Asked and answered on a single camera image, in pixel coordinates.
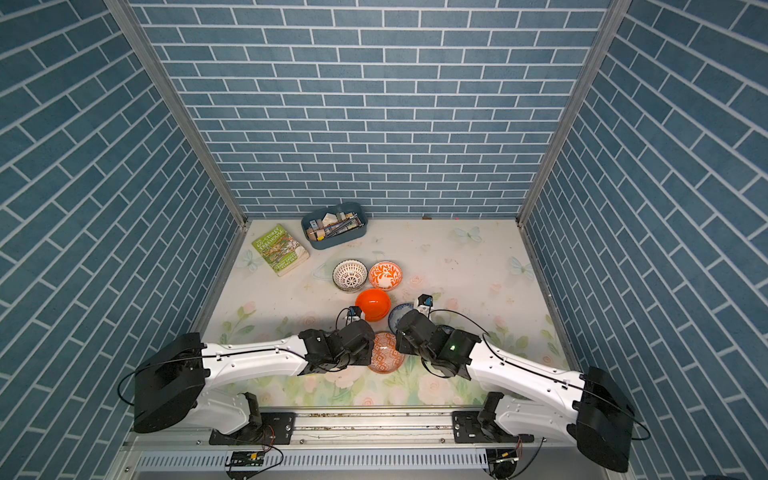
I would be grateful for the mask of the orange white floral bowl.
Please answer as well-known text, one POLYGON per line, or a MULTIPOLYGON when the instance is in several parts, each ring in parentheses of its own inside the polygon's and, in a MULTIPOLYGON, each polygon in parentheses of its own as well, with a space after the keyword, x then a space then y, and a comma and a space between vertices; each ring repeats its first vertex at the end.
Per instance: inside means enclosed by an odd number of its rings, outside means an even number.
POLYGON ((394 262, 380 261, 369 269, 368 280, 374 288, 391 291, 402 282, 403 272, 394 262))

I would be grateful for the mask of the blue floral bowl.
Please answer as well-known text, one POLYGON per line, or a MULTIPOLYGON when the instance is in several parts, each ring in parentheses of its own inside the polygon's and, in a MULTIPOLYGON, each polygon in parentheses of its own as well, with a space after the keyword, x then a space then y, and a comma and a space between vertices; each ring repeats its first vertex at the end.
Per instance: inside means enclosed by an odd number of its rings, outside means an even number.
POLYGON ((393 307, 388 315, 388 327, 392 334, 396 335, 401 319, 414 309, 412 303, 401 303, 393 307))

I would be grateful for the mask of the orange geometric pattern bowl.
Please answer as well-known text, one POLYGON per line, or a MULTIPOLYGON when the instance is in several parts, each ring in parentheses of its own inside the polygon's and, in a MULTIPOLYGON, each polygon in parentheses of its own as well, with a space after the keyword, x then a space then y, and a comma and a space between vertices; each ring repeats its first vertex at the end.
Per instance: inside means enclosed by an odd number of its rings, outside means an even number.
POLYGON ((390 374, 398 370, 405 361, 405 355, 396 349, 396 336, 389 332, 378 332, 368 368, 377 374, 390 374))

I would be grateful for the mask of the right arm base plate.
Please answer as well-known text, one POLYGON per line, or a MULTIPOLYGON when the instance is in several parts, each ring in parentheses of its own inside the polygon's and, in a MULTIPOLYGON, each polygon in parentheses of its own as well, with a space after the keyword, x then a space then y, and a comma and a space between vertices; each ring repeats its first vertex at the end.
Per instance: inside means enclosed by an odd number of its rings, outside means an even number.
POLYGON ((513 435, 495 423, 495 414, 486 410, 456 410, 451 413, 454 441, 469 443, 532 443, 531 434, 513 435))

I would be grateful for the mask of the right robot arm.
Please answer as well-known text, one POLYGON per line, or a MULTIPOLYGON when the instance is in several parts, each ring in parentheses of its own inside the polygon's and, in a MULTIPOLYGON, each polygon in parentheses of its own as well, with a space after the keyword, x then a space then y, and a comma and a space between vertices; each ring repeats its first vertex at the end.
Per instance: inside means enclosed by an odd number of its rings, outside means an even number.
POLYGON ((639 425, 629 396, 605 370, 549 368, 513 355, 478 336, 433 323, 412 309, 400 320, 397 349, 419 357, 448 378, 475 381, 488 395, 478 421, 497 442, 532 435, 573 444, 595 464, 629 469, 639 425))

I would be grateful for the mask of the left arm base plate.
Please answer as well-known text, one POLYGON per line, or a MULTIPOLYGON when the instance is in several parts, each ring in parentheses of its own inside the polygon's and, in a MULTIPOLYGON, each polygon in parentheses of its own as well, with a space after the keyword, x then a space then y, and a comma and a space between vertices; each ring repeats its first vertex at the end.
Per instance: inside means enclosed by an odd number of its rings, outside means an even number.
POLYGON ((295 412, 262 413, 259 422, 249 422, 234 433, 222 434, 218 430, 213 430, 209 444, 227 446, 289 445, 295 421, 295 412))

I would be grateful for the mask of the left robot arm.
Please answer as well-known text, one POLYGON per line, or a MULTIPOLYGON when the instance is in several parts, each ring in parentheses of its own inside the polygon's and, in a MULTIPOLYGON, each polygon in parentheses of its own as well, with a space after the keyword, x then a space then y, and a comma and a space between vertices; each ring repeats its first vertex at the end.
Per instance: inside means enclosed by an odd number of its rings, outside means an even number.
POLYGON ((257 397, 229 395, 225 386, 368 366, 374 344, 375 333, 364 320, 333 331, 308 329, 281 340, 242 345, 205 343, 197 332, 183 334, 131 375, 133 431, 149 434, 185 423, 211 429, 225 445, 260 443, 265 427, 257 397))

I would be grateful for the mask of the brown lattice bowl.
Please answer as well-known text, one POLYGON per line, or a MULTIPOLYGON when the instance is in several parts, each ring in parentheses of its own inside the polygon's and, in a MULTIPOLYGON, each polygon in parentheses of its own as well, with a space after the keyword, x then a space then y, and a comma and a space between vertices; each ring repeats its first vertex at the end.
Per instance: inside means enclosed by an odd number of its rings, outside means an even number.
POLYGON ((344 292, 359 291, 368 280, 368 269, 356 259, 347 259, 338 263, 332 272, 334 285, 344 292))

